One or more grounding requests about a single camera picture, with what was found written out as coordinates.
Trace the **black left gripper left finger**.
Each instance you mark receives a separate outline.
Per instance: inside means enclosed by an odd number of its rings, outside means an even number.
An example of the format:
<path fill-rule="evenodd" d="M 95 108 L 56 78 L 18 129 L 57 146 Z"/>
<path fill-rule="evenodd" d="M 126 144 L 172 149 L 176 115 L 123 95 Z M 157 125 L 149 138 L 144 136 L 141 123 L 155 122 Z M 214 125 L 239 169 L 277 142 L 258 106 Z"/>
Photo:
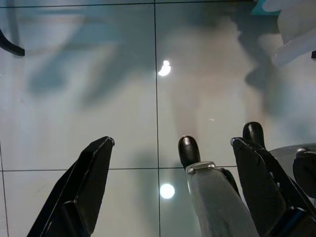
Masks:
<path fill-rule="evenodd" d="M 58 179 L 27 237 L 91 237 L 95 230 L 115 141 L 91 142 Z"/>

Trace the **light grey garment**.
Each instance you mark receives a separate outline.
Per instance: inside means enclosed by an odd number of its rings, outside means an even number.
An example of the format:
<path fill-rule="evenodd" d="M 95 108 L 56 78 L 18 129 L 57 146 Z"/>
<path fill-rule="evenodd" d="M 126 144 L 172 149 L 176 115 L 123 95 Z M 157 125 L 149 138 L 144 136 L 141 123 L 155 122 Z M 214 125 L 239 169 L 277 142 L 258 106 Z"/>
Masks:
<path fill-rule="evenodd" d="M 283 45 L 272 57 L 281 66 L 316 51 L 316 0 L 275 0 Z"/>

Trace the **black metal clothes rack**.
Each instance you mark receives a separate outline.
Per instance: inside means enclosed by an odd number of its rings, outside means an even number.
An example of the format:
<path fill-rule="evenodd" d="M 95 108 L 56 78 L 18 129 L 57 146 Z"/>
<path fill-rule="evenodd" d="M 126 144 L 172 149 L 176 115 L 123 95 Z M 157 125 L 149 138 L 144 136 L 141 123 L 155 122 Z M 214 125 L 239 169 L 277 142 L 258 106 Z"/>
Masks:
<path fill-rule="evenodd" d="M 25 49 L 11 43 L 0 29 L 0 48 L 16 56 L 25 56 Z"/>

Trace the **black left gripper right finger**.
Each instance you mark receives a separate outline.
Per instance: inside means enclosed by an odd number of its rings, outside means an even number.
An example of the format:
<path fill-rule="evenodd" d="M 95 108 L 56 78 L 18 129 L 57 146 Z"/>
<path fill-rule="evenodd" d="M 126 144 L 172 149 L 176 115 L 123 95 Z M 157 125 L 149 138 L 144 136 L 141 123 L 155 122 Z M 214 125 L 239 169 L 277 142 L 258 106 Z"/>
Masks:
<path fill-rule="evenodd" d="M 260 237 L 316 237 L 316 208 L 265 148 L 231 139 L 242 192 Z"/>

